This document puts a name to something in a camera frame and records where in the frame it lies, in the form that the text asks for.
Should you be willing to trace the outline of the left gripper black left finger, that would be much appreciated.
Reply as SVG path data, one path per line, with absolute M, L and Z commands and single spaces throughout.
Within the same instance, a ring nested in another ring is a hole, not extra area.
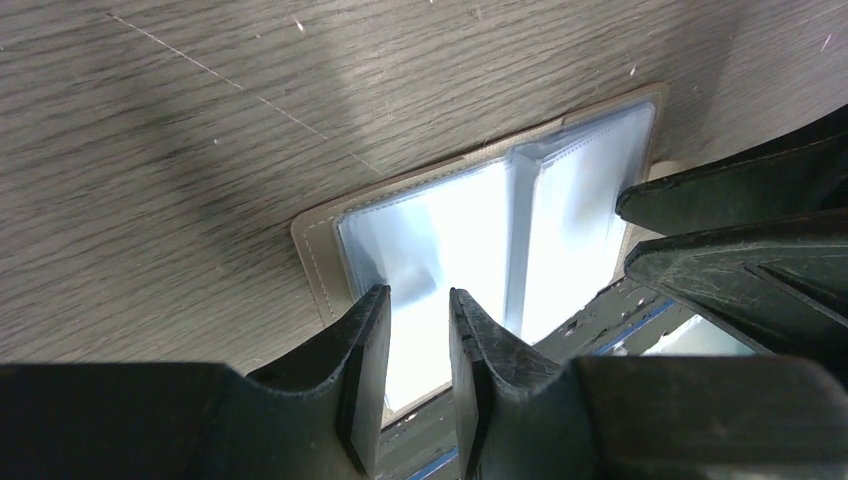
M 371 479 L 391 331 L 376 285 L 242 375 L 221 363 L 5 364 L 5 479 Z

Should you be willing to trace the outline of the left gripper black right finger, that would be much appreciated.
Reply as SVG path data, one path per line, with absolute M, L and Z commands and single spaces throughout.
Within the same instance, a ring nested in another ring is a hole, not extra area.
M 847 394 L 782 356 L 557 364 L 449 293 L 465 479 L 843 479 Z

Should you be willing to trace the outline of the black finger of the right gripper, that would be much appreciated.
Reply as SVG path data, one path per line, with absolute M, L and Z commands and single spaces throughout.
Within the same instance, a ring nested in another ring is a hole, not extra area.
M 719 161 L 629 187 L 625 221 L 674 236 L 847 205 L 847 109 Z
M 624 272 L 754 349 L 847 381 L 844 208 L 642 242 Z

